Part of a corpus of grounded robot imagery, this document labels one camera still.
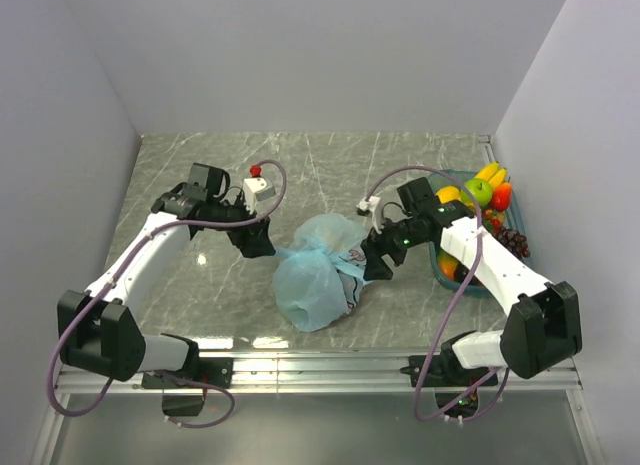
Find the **light blue plastic bag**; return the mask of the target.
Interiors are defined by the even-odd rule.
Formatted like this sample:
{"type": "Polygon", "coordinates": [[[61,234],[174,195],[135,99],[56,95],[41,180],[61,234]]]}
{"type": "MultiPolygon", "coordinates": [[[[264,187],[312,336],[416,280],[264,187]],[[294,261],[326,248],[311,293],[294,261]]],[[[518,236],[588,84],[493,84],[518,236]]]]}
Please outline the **light blue plastic bag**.
{"type": "Polygon", "coordinates": [[[299,226],[289,246],[276,250],[275,302],[297,330],[324,329],[356,308],[368,285],[361,248],[366,235],[362,225],[341,214],[321,214],[299,226]]]}

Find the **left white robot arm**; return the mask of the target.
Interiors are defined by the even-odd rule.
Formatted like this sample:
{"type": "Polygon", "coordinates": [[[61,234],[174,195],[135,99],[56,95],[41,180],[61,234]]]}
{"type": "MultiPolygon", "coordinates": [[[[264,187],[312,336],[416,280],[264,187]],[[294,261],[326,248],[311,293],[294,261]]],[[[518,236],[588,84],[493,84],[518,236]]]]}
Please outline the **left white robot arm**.
{"type": "Polygon", "coordinates": [[[225,232],[247,259],[275,254],[270,218],[257,205],[282,197],[262,166],[251,167],[233,199],[227,196],[230,187],[226,170],[193,164],[186,181],[154,201],[142,229],[112,266],[84,291],[62,295],[57,350],[63,364],[117,381],[156,371],[180,387],[198,381],[198,344],[177,335],[145,335],[136,317],[164,269],[201,231],[225,232]]]}

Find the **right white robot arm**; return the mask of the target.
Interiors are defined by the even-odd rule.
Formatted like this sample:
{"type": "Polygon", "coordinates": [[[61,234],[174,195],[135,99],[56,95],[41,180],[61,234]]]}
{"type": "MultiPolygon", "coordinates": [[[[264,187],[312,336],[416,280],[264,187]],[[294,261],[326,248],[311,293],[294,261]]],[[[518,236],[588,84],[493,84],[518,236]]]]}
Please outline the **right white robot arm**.
{"type": "Polygon", "coordinates": [[[442,382],[463,384],[474,372],[503,367],[529,379],[582,350],[579,299],[570,284],[554,284],[519,261],[467,206],[441,202],[427,179],[412,180],[397,192],[406,214],[398,222],[383,217],[376,196],[357,206],[373,223],[361,244],[365,280],[392,279],[386,257],[399,266],[410,248],[435,243],[472,272],[506,316],[501,330],[471,331],[442,344],[432,368],[442,382]]]}

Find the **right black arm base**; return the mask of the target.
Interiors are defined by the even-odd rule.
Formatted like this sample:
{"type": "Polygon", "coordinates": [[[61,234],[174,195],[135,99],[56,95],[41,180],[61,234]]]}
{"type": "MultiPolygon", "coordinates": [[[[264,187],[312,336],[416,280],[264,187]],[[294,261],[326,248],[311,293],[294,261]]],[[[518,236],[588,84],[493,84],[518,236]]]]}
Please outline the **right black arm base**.
{"type": "MultiPolygon", "coordinates": [[[[417,387],[424,361],[425,356],[413,355],[408,358],[408,365],[400,369],[402,374],[410,377],[411,386],[414,388],[417,387]]],[[[434,398],[438,408],[445,407],[450,401],[460,394],[460,391],[455,392],[451,390],[450,392],[446,392],[445,389],[466,389],[475,384],[489,372],[489,369],[486,367],[464,369],[454,366],[451,368],[449,366],[449,362],[449,359],[441,357],[440,355],[435,355],[429,365],[429,369],[422,385],[423,388],[435,389],[434,398]]],[[[455,419],[471,418],[478,413],[479,406],[480,398],[478,391],[474,391],[473,393],[457,399],[455,404],[445,412],[445,415],[455,419]]]]}

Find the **yellow fake mango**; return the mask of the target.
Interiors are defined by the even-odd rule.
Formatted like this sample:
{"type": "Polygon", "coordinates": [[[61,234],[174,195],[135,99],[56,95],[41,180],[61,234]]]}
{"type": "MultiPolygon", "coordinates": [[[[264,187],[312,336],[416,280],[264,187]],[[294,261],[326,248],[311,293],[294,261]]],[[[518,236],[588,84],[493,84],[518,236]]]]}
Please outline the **yellow fake mango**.
{"type": "Polygon", "coordinates": [[[455,186],[446,186],[436,192],[436,196],[442,204],[460,199],[460,190],[455,186]]]}

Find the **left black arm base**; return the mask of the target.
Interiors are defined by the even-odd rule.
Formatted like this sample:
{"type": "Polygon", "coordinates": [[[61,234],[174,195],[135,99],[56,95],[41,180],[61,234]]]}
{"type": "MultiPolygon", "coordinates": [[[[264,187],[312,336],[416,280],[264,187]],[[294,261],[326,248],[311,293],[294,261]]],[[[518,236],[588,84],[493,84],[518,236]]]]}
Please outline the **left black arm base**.
{"type": "Polygon", "coordinates": [[[235,398],[229,392],[234,370],[232,358],[200,359],[189,371],[144,372],[141,388],[162,392],[162,412],[169,419],[197,417],[213,392],[226,396],[230,408],[235,398]]]}

